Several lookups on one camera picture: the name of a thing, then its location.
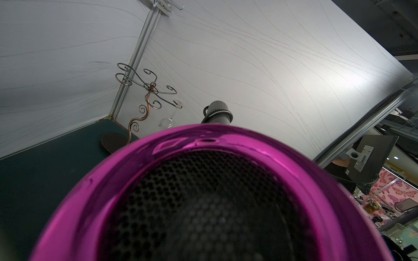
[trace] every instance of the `metal hook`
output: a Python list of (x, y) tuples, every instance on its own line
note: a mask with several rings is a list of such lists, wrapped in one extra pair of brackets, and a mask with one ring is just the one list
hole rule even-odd
[(173, 0), (167, 0), (167, 2), (169, 2), (172, 5), (174, 5), (179, 10), (183, 10), (183, 8), (184, 8), (184, 5), (182, 7), (180, 7), (175, 2), (173, 2)]
[(146, 73), (146, 74), (151, 74), (152, 73), (155, 76), (155, 79), (153, 80), (153, 82), (157, 81), (157, 75), (153, 71), (148, 70), (148, 69), (144, 69), (144, 73)]
[(170, 85), (167, 85), (166, 87), (170, 91), (174, 91), (174, 92), (161, 92), (161, 91), (157, 90), (157, 88), (154, 88), (156, 91), (153, 92), (153, 94), (177, 94), (177, 91), (173, 87), (171, 87)]
[(157, 96), (158, 98), (162, 99), (162, 100), (163, 100), (163, 101), (165, 101), (166, 103), (169, 103), (169, 104), (173, 105), (174, 107), (176, 107), (176, 108), (178, 108), (178, 109), (181, 109), (181, 108), (183, 107), (183, 105), (178, 104), (178, 103), (177, 103), (176, 101), (174, 101), (174, 100), (173, 100), (173, 102), (174, 102), (174, 104), (173, 104), (173, 103), (171, 103), (171, 102), (167, 101), (166, 99), (161, 98), (158, 94), (155, 94), (155, 96)]
[[(123, 75), (123, 79), (122, 79), (122, 80), (119, 80), (119, 78), (117, 77), (118, 75)], [(152, 82), (151, 84), (146, 84), (146, 83), (144, 83), (144, 85), (142, 85), (142, 84), (139, 84), (139, 83), (137, 83), (136, 81), (132, 80), (132, 78), (131, 78), (131, 77), (129, 77), (128, 75), (126, 75), (126, 74), (124, 74), (124, 73), (117, 73), (117, 74), (115, 74), (115, 77), (116, 77), (116, 80), (117, 80), (118, 82), (120, 82), (121, 84), (123, 84), (123, 85), (126, 85), (126, 86), (131, 86), (131, 85), (132, 85), (132, 82), (134, 82), (135, 84), (137, 84), (137, 85), (139, 85), (139, 86), (141, 86), (141, 87), (145, 88), (147, 91), (150, 91), (150, 92), (152, 92), (153, 94), (158, 93), (157, 88), (155, 88), (155, 82)]]
[[(130, 68), (135, 74), (136, 74), (136, 76), (138, 76), (138, 78), (141, 80), (141, 82), (144, 84), (144, 85), (146, 85), (146, 83), (142, 80), (142, 78), (141, 78), (141, 76), (139, 76), (139, 74), (135, 71), (135, 69), (134, 68), (132, 68), (131, 66), (129, 66), (129, 65), (127, 65), (127, 64), (124, 64), (124, 63), (118, 63), (117, 64), (117, 66), (119, 67), (119, 69), (121, 69), (121, 70), (124, 70), (124, 71), (129, 71), (129, 69), (128, 68)], [(145, 70), (144, 70), (144, 72), (146, 73), (146, 74), (154, 74), (155, 75), (155, 73), (153, 73), (153, 72), (151, 72), (150, 70), (148, 70), (149, 72), (146, 72)], [(117, 73), (116, 74), (116, 79), (117, 79), (117, 81), (118, 82), (120, 82), (120, 83), (122, 83), (122, 84), (124, 84), (124, 85), (128, 85), (128, 86), (130, 86), (130, 85), (132, 85), (132, 82), (130, 82), (130, 81), (128, 81), (128, 83), (130, 83), (130, 84), (125, 84), (125, 83), (123, 83), (123, 82), (121, 82), (118, 78), (117, 78), (117, 75), (124, 75), (124, 77), (123, 77), (123, 79), (122, 80), (124, 80), (124, 81), (128, 81), (125, 77), (127, 77), (129, 80), (131, 80), (131, 81), (133, 81), (135, 84), (137, 84), (137, 85), (139, 85), (139, 86), (141, 86), (141, 87), (144, 87), (144, 88), (146, 88), (144, 85), (141, 85), (141, 84), (139, 84), (139, 83), (137, 83), (136, 81), (134, 81), (134, 80), (132, 80), (132, 78), (130, 78), (128, 75), (126, 75), (126, 74), (123, 74), (123, 73)]]
[(155, 103), (158, 103), (160, 106), (159, 107), (155, 107), (154, 105), (152, 105), (151, 104), (151, 102), (150, 102), (150, 97), (149, 97), (149, 95), (145, 95), (145, 101), (147, 102), (147, 104), (149, 105), (149, 106), (151, 106), (151, 107), (153, 107), (154, 109), (161, 109), (163, 106), (161, 105), (161, 103), (159, 102), (159, 101), (157, 101), (157, 100), (154, 100), (153, 101), (153, 104), (155, 104)]

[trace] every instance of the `butterfly wallpaper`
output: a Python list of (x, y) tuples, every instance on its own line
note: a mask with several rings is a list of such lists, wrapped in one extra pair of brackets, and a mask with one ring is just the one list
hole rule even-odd
[[(417, 198), (414, 198), (418, 191), (401, 180), (398, 180), (386, 189), (381, 190), (385, 185), (395, 180), (396, 177), (385, 169), (380, 171), (379, 176), (380, 179), (373, 185), (372, 190), (375, 193), (379, 192), (379, 196), (390, 205), (393, 206), (395, 203), (404, 201), (407, 198), (418, 201), (418, 196)], [(375, 199), (386, 205), (381, 199), (377, 197), (375, 197)]]

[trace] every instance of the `cable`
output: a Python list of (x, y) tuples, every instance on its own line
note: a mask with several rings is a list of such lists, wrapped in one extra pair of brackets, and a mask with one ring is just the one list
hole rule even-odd
[(377, 178), (375, 178), (374, 181), (364, 183), (364, 182), (355, 182), (355, 181), (352, 181), (352, 180), (346, 180), (344, 178), (341, 178), (341, 177), (338, 177), (338, 176), (332, 175), (332, 174), (330, 174), (330, 175), (333, 176), (333, 177), (336, 177), (337, 179), (340, 179), (340, 180), (344, 180), (344, 181), (347, 181), (347, 182), (350, 182), (350, 183), (362, 184), (362, 185), (371, 185), (371, 184), (376, 183), (380, 179), (380, 177), (377, 177)]
[(395, 250), (390, 250), (391, 252), (392, 252), (392, 256), (393, 257), (395, 257), (395, 255), (393, 254), (393, 253), (396, 253), (396, 254), (398, 254), (398, 256), (400, 257), (400, 259), (401, 259), (401, 261), (403, 261), (403, 257), (401, 256), (401, 254), (399, 254), (397, 251), (395, 251)]

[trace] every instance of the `perforated grille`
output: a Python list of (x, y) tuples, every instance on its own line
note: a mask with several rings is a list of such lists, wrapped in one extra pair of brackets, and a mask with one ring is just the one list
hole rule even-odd
[(149, 170), (127, 191), (99, 256), (305, 260), (307, 251), (315, 256), (308, 227), (282, 185), (262, 168), (230, 153), (194, 151)]

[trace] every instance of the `round base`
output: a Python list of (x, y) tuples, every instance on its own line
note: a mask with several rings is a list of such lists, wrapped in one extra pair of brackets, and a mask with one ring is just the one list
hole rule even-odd
[(127, 137), (120, 133), (107, 133), (100, 139), (102, 148), (108, 154), (113, 154), (115, 151), (125, 146), (127, 142)]

